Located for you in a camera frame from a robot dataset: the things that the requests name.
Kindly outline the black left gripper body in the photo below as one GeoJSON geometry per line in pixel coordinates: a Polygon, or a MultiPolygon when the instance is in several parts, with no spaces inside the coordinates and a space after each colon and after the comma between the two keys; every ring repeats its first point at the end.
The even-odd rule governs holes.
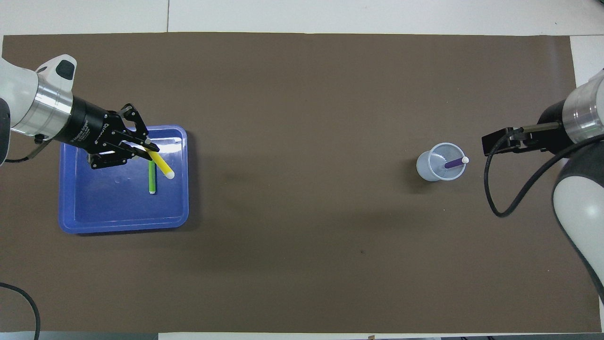
{"type": "Polygon", "coordinates": [[[122,117],[79,97],[73,97],[70,116],[59,132],[59,142],[84,149],[87,153],[124,153],[116,136],[126,129],[122,117]]]}

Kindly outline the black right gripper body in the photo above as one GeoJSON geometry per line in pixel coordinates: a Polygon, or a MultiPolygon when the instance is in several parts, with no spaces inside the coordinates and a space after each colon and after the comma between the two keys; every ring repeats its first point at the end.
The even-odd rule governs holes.
{"type": "Polygon", "coordinates": [[[550,153],[556,154],[574,144],[568,137],[568,134],[562,124],[564,104],[565,100],[561,100],[554,105],[548,106],[548,108],[543,111],[539,120],[537,121],[538,124],[555,122],[561,124],[561,127],[558,129],[537,133],[537,145],[539,149],[545,149],[550,153]]]}

